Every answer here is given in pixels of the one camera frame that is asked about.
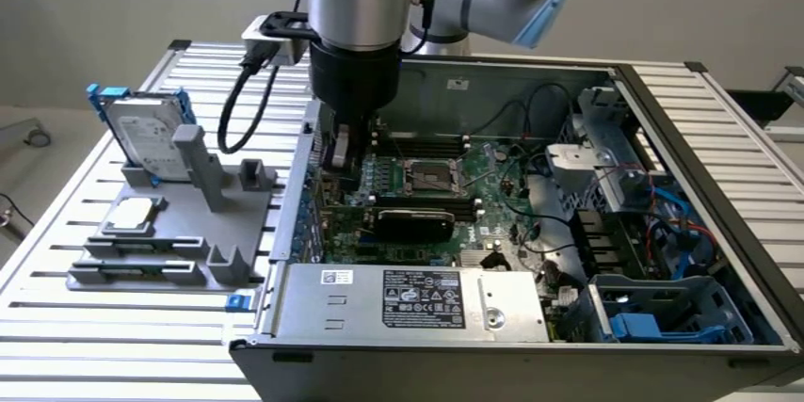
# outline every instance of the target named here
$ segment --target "white wall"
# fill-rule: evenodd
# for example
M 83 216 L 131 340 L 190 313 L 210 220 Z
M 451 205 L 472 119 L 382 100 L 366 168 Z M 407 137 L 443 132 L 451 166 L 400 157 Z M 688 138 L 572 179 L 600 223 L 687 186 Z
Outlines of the white wall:
M 802 0 L 570 0 L 536 52 L 704 61 L 735 88 L 804 63 Z M 292 0 L 0 0 L 0 104 L 83 107 L 92 81 L 136 86 L 175 38 L 238 41 Z M 523 52 L 479 39 L 476 52 Z

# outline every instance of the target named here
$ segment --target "gray parts holder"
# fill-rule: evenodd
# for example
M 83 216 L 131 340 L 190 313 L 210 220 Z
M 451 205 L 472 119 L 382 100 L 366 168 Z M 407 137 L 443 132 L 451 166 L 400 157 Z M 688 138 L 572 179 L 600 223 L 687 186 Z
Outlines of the gray parts holder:
M 276 170 L 254 159 L 222 166 L 196 125 L 180 126 L 174 142 L 192 184 L 152 185 L 147 171 L 123 168 L 128 184 L 70 270 L 70 289 L 231 292 L 250 283 Z

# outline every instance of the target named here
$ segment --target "caster wheel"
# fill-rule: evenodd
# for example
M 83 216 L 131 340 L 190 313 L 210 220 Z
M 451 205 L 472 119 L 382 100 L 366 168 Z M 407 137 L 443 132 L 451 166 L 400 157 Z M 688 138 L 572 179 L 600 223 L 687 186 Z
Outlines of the caster wheel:
M 51 134 L 48 134 L 42 129 L 34 129 L 28 132 L 26 144 L 28 146 L 34 146 L 35 148 L 44 148 L 51 144 Z

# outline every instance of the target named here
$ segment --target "slotted metal surface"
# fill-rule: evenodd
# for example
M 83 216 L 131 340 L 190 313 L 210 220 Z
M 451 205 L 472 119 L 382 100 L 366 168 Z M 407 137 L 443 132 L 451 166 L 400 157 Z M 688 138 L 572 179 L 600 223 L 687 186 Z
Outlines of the slotted metal surface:
M 218 116 L 242 56 L 240 46 L 196 43 L 186 52 L 167 53 L 142 87 L 190 91 L 212 150 Z M 262 158 L 279 168 L 280 184 L 287 182 L 310 101 L 307 67 L 303 61 L 279 72 L 258 135 L 244 151 L 222 156 L 226 164 L 244 157 Z M 667 63 L 638 70 L 800 289 L 804 270 L 794 264 L 804 259 L 804 235 L 795 228 L 788 231 L 794 220 L 804 219 L 800 190 L 746 134 L 740 121 L 734 116 L 728 119 L 726 101 L 699 76 Z M 250 125 L 266 81 L 267 75 L 260 74 L 247 84 L 230 126 L 232 142 Z M 256 401 L 256 392 L 223 347 L 228 338 L 251 330 L 254 314 L 224 313 L 226 295 L 92 293 L 66 288 L 70 264 L 123 185 L 122 160 L 107 134 L 0 271 L 0 400 Z M 280 187 L 258 272 L 268 268 L 282 196 Z M 758 400 L 766 396 L 782 401 L 784 395 L 731 397 Z

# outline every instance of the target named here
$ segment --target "power supply label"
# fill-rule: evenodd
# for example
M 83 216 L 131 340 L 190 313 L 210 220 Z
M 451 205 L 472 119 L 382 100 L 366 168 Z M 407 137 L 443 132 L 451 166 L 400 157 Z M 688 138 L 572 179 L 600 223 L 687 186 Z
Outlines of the power supply label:
M 382 322 L 391 329 L 464 329 L 460 272 L 384 270 Z

